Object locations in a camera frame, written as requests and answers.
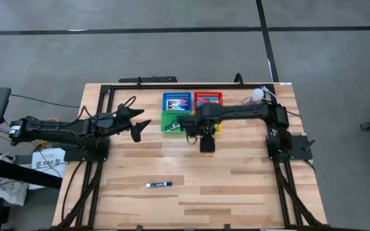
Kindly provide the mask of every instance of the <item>colored marker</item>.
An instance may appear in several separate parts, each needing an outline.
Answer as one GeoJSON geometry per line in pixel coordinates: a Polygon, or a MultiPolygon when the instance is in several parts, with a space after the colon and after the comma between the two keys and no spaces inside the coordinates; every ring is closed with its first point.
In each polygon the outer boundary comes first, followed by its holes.
{"type": "Polygon", "coordinates": [[[161,183],[150,183],[150,184],[146,184],[146,187],[147,188],[166,187],[166,186],[172,186],[172,182],[161,182],[161,183]]]}

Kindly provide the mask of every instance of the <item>wooden table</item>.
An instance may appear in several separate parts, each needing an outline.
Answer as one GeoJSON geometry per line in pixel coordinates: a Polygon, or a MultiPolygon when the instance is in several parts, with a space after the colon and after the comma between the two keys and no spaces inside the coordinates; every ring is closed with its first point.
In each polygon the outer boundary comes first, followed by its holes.
{"type": "MultiPolygon", "coordinates": [[[[291,84],[275,83],[274,86],[279,102],[298,114],[291,84]]],[[[87,106],[92,114],[97,108],[100,87],[99,83],[85,86],[81,106],[87,106]]],[[[274,168],[265,144],[265,123],[259,119],[224,121],[223,133],[216,137],[215,153],[200,153],[198,144],[188,144],[184,135],[160,132],[163,92],[184,91],[189,90],[115,92],[112,111],[129,97],[137,96],[131,108],[142,108],[145,112],[133,121],[151,119],[152,122],[142,132],[140,143],[134,143],[130,133],[111,137],[94,227],[223,228],[225,223],[233,228],[284,227],[274,168]],[[166,181],[173,182],[173,186],[145,187],[146,183],[166,181]]],[[[222,92],[224,105],[239,105],[252,94],[252,90],[245,89],[198,91],[222,92]]],[[[291,117],[289,130],[293,135],[303,133],[299,117],[291,117]]],[[[312,168],[300,160],[291,164],[298,196],[310,212],[325,223],[312,168]]],[[[76,165],[71,163],[66,167],[53,225],[60,223],[64,194],[76,165]]],[[[84,171],[85,163],[72,182],[66,214],[79,199],[84,171]]],[[[287,198],[291,223],[295,224],[292,202],[289,196],[287,198]]],[[[88,199],[82,224],[87,224],[90,205],[88,199]]]]}

